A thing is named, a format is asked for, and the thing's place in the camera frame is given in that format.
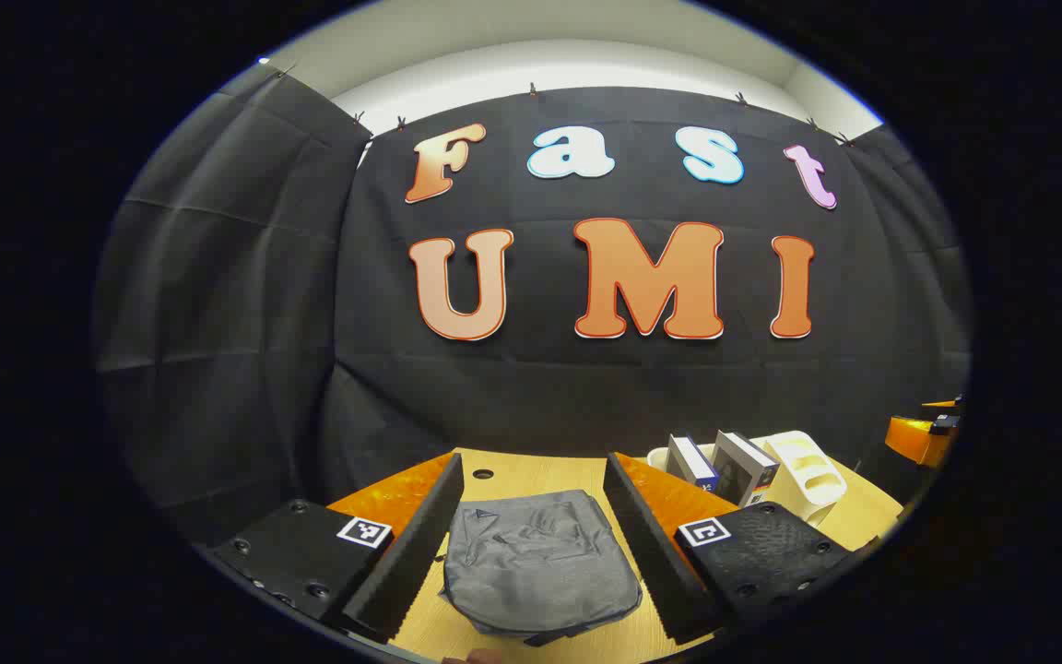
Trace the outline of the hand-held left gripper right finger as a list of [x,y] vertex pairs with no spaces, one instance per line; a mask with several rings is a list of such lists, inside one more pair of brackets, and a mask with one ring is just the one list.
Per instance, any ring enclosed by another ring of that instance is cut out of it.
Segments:
[[738,508],[611,453],[604,494],[667,637],[753,630],[829,588],[863,559],[776,503]]

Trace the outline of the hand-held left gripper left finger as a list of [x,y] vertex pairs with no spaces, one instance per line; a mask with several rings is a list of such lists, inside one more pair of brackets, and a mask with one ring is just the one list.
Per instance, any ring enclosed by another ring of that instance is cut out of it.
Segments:
[[463,490],[461,457],[445,454],[330,505],[287,501],[209,555],[312,622],[387,643],[416,601]]

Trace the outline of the blue cover book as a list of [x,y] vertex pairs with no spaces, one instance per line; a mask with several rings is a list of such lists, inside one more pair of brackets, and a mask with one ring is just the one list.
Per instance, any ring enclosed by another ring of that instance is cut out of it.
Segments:
[[665,471],[712,494],[719,486],[719,472],[688,435],[670,435],[667,438]]

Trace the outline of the white plastic bookshelf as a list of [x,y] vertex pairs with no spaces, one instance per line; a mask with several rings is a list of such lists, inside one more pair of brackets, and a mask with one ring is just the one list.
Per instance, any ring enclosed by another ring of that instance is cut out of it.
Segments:
[[[780,504],[811,526],[820,526],[847,492],[847,480],[842,471],[834,466],[829,455],[813,442],[812,437],[802,432],[749,438],[780,461],[778,475],[758,504]],[[714,445],[715,441],[698,445],[709,462]],[[650,467],[665,471],[666,461],[667,445],[646,454]]]

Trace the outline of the grey schoolbag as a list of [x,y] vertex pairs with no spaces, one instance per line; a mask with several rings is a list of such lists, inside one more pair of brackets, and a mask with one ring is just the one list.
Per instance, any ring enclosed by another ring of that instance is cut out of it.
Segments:
[[643,602],[606,513],[579,489],[460,503],[440,594],[481,634],[527,646],[622,622]]

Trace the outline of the portrait cover book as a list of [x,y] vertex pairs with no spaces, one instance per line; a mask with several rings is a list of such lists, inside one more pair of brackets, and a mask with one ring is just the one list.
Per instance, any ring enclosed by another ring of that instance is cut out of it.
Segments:
[[738,508],[761,503],[780,470],[778,459],[739,432],[716,435],[710,463],[719,474],[716,494]]

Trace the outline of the black backdrop cloth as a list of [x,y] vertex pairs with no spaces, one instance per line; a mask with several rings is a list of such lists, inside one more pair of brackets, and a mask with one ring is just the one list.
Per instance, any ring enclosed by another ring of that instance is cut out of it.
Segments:
[[888,129],[598,87],[370,135],[258,67],[124,195],[95,362],[136,483],[210,545],[455,448],[729,428],[905,500],[886,423],[960,394],[970,326],[960,236]]

